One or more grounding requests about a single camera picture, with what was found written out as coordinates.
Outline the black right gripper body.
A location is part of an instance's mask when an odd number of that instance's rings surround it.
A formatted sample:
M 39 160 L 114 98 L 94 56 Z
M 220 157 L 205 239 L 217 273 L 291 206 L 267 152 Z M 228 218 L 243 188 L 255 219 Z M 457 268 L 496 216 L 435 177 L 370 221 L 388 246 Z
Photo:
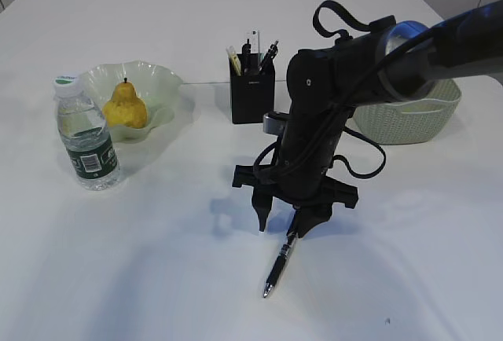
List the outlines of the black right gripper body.
M 233 187 L 251 186 L 264 207 L 278 198 L 298 207 L 353 208 L 356 187 L 328 177 L 346 121 L 354 113 L 348 95 L 360 73 L 360 42 L 339 39 L 323 49 L 300 49 L 288 62 L 291 98 L 277 158 L 268 165 L 237 166 Z

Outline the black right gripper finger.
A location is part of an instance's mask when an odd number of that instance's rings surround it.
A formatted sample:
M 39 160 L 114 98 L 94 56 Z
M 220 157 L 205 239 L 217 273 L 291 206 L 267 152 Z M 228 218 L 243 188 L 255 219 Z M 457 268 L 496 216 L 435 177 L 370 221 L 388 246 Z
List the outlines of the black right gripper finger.
M 314 227 L 332 217 L 332 204 L 323 203 L 300 207 L 294 216 L 294 231 L 299 238 L 306 236 Z
M 251 205 L 254 208 L 258 220 L 259 231 L 266 229 L 267 219 L 272 209 L 273 194 L 269 187 L 255 187 L 251 196 Z

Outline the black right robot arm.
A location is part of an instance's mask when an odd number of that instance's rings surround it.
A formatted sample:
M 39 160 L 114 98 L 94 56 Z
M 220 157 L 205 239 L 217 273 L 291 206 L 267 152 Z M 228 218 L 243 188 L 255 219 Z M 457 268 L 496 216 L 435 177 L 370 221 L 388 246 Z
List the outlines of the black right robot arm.
M 284 128 L 266 148 L 269 164 L 257 159 L 238 166 L 233 185 L 251 186 L 251 204 L 264 229 L 274 199 L 291 204 L 295 215 L 288 233 L 304 237 L 327 222 L 332 206 L 352 208 L 358 190 L 327 173 L 336 146 L 355 110 L 425 98 L 440 79 L 488 75 L 502 69 L 502 4 L 493 2 L 433 27 L 386 16 L 363 24 L 341 4 L 324 1 L 347 25 L 328 31 L 319 19 L 315 30 L 334 38 L 332 47 L 301 49 L 289 61 L 286 83 L 291 99 Z

